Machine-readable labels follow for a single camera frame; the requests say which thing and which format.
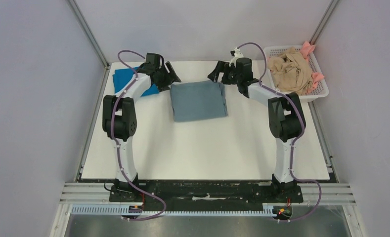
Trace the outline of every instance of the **gray cloth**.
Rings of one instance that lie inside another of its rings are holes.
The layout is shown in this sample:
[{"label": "gray cloth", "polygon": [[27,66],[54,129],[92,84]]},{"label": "gray cloth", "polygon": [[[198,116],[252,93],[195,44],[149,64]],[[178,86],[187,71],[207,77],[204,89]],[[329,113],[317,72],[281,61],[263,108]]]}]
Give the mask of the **gray cloth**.
[{"label": "gray cloth", "polygon": [[170,88],[175,122],[225,117],[225,87],[210,80],[172,84]]}]

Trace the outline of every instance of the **black cable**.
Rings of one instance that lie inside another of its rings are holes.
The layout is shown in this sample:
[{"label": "black cable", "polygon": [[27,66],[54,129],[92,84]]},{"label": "black cable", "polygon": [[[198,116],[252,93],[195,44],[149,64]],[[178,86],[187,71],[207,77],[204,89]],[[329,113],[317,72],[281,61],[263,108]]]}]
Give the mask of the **black cable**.
[{"label": "black cable", "polygon": [[112,188],[110,188],[110,190],[109,190],[109,189],[107,189],[107,187],[106,187],[106,182],[107,182],[107,181],[108,181],[108,179],[106,179],[106,180],[104,181],[103,187],[104,187],[104,189],[105,189],[106,191],[111,192],[111,191],[112,191]]}]

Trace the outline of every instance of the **metal pole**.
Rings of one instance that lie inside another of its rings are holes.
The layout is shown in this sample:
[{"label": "metal pole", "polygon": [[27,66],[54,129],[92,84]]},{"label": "metal pole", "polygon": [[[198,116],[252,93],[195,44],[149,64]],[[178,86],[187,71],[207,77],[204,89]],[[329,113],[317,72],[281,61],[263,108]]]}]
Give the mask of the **metal pole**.
[{"label": "metal pole", "polygon": [[329,4],[329,6],[326,9],[326,12],[324,13],[323,17],[320,20],[320,23],[318,24],[317,28],[314,31],[314,34],[312,35],[310,39],[311,44],[315,44],[320,37],[321,32],[326,27],[327,22],[329,21],[330,17],[332,16],[333,11],[335,10],[336,6],[340,0],[332,0]]},{"label": "metal pole", "polygon": [[73,11],[74,15],[76,16],[81,28],[83,29],[84,33],[87,36],[87,39],[90,41],[91,45],[94,48],[94,51],[96,52],[100,62],[104,66],[105,69],[109,67],[109,63],[106,60],[106,57],[104,56],[102,50],[100,49],[99,44],[97,43],[96,39],[94,38],[93,33],[90,30],[90,27],[88,26],[83,14],[80,11],[80,8],[78,7],[75,0],[67,0],[68,5],[71,7],[71,10]]}]

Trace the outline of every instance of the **plastic basket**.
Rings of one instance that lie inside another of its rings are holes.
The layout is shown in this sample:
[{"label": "plastic basket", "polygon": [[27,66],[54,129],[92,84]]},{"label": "plastic basket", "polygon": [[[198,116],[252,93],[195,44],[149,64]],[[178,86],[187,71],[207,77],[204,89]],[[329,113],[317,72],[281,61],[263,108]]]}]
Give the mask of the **plastic basket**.
[{"label": "plastic basket", "polygon": [[[272,46],[272,47],[266,47],[264,48],[264,53],[266,55],[266,59],[269,59],[270,57],[278,56],[279,54],[283,53],[285,50],[295,47],[296,51],[299,51],[302,47],[302,45],[286,45],[286,46]],[[309,65],[313,72],[315,73],[321,73],[321,69],[318,66],[317,60],[315,59],[315,56],[313,53],[309,55]],[[273,76],[269,69],[266,69],[267,76],[269,77],[270,85],[272,89],[276,89],[275,84],[273,82]],[[313,101],[320,97],[326,97],[329,94],[329,88],[327,87],[326,80],[323,79],[318,83],[318,86],[315,90],[313,90],[308,95],[300,95],[300,99],[302,101]]]}]

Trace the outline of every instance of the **white tabletop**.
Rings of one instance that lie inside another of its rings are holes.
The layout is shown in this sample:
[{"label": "white tabletop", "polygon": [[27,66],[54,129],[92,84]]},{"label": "white tabletop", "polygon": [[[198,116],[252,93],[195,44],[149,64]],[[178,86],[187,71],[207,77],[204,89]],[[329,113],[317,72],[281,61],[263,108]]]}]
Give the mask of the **white tabletop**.
[{"label": "white tabletop", "polygon": [[[216,61],[172,62],[185,82],[208,80]],[[260,73],[253,61],[256,78]],[[104,95],[114,94],[113,74],[125,68],[113,63]],[[226,85],[228,116],[193,122],[174,122],[170,91],[141,97],[135,104],[137,130],[133,156],[139,179],[269,180],[276,164],[276,140],[268,126],[267,107]],[[308,107],[304,136],[298,140],[294,172],[298,178],[329,179],[326,163]],[[102,129],[100,107],[82,179],[113,179],[116,163],[112,143]]]}]

